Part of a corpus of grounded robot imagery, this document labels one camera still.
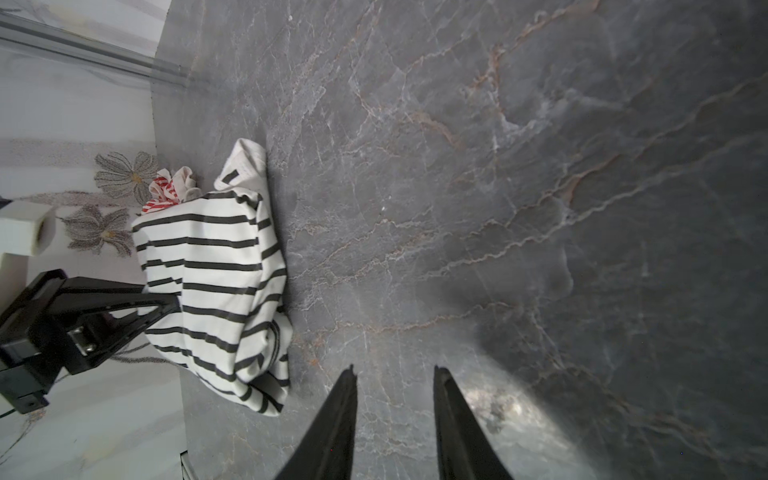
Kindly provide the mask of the red white striped tank top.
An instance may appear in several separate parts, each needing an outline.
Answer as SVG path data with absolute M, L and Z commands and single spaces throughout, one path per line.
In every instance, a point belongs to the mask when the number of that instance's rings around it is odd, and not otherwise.
M 149 185 L 150 199 L 142 206 L 141 214 L 158 212 L 193 201 L 202 196 L 192 170 L 183 166 L 175 172 L 159 170 Z

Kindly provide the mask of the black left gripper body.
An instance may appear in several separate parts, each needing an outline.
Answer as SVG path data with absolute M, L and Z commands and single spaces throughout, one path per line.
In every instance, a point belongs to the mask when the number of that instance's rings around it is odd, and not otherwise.
M 46 395 L 62 369 L 48 312 L 60 286 L 29 286 L 1 314 L 1 395 L 20 414 L 49 405 Z

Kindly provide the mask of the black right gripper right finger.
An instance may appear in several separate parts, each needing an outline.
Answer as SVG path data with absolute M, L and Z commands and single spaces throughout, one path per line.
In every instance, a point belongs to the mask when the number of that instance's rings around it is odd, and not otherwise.
M 445 367 L 434 369 L 433 400 L 439 478 L 512 480 Z

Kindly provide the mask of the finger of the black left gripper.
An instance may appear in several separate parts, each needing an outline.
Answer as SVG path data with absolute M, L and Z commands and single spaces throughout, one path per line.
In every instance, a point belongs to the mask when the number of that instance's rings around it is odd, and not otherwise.
M 173 293 L 149 293 L 138 284 L 88 277 L 68 278 L 63 270 L 51 270 L 35 278 L 35 288 L 53 287 L 52 312 L 97 312 L 158 307 L 178 311 Z
M 177 302 L 131 302 L 61 312 L 63 367 L 72 375 L 95 369 L 150 326 L 179 311 Z

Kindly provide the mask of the black white striped tank top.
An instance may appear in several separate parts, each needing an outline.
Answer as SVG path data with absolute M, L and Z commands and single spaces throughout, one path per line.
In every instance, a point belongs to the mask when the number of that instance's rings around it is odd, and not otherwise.
M 138 217 L 132 238 L 147 292 L 180 304 L 146 330 L 149 342 L 224 399 L 279 415 L 293 328 L 265 149 L 237 140 L 212 191 Z

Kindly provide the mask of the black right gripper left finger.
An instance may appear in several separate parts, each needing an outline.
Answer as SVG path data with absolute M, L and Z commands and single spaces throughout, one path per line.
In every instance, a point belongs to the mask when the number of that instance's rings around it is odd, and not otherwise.
M 277 480 L 348 480 L 355 451 L 358 383 L 354 366 L 345 369 L 322 404 Z

